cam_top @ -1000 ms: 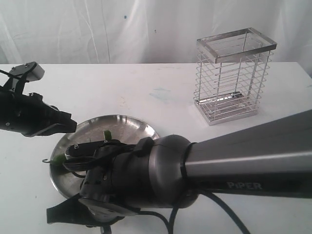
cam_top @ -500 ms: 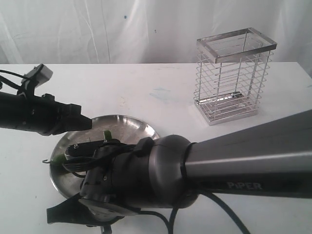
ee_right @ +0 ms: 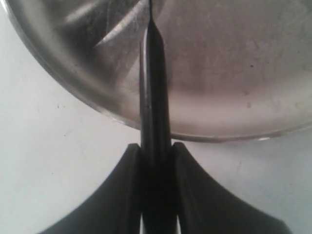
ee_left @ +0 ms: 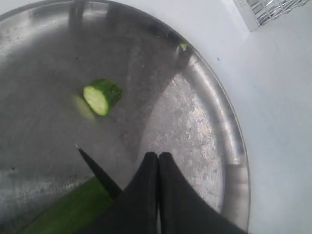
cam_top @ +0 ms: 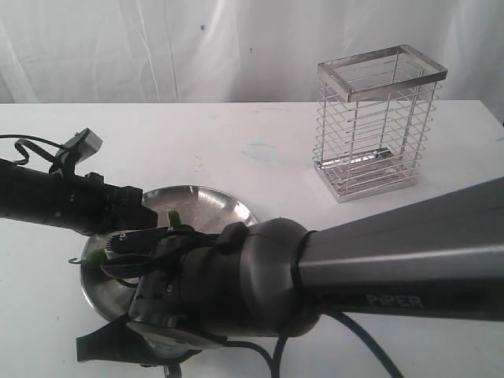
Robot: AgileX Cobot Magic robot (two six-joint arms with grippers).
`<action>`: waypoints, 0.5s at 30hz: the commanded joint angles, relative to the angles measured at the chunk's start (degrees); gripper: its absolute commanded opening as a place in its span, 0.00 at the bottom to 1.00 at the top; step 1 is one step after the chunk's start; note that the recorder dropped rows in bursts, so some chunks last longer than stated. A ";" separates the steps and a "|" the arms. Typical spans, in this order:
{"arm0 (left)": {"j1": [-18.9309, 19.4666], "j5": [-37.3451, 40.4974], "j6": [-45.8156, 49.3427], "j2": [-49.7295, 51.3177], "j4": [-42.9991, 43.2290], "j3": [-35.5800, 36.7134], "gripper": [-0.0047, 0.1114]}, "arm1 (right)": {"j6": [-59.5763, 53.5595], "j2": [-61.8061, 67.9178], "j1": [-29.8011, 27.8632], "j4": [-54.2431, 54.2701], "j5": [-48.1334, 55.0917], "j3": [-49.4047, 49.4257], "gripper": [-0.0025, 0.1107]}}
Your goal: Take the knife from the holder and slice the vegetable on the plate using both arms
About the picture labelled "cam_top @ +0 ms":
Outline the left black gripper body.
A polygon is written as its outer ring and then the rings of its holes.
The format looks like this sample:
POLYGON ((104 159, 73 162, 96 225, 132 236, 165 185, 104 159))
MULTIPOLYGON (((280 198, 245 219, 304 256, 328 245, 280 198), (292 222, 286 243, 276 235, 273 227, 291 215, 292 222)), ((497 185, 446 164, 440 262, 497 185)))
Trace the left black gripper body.
POLYGON ((82 235, 93 235, 95 226, 116 206, 141 206, 143 192, 118 187, 90 177, 66 178, 57 185, 50 224, 82 235))

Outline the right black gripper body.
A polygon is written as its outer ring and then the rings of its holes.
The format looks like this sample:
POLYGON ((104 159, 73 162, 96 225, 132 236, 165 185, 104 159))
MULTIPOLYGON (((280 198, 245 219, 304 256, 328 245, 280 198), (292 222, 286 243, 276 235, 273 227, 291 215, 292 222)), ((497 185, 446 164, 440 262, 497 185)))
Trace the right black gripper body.
POLYGON ((145 344, 147 352, 162 361, 183 361, 204 350, 221 347, 221 338, 206 331, 195 319, 170 314, 157 321, 119 316, 117 322, 145 344))

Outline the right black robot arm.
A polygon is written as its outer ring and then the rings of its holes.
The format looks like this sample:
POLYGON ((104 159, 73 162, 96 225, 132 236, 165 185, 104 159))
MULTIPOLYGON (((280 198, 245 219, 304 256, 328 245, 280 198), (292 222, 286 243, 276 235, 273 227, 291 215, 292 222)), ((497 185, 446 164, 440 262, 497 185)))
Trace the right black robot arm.
POLYGON ((320 315, 503 319, 503 181, 309 231, 285 218, 126 232, 101 270, 136 278, 128 310, 76 341, 78 361, 178 365, 242 336, 286 339, 320 315))

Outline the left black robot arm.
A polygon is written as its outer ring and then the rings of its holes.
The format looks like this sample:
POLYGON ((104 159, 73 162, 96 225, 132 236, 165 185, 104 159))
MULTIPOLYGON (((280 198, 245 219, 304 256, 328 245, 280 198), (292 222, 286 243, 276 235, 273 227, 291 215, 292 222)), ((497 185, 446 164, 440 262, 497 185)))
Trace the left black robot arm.
POLYGON ((91 172, 86 176, 39 172, 1 161, 1 217, 69 229, 92 236, 158 226, 143 205, 143 191, 118 187, 91 172))

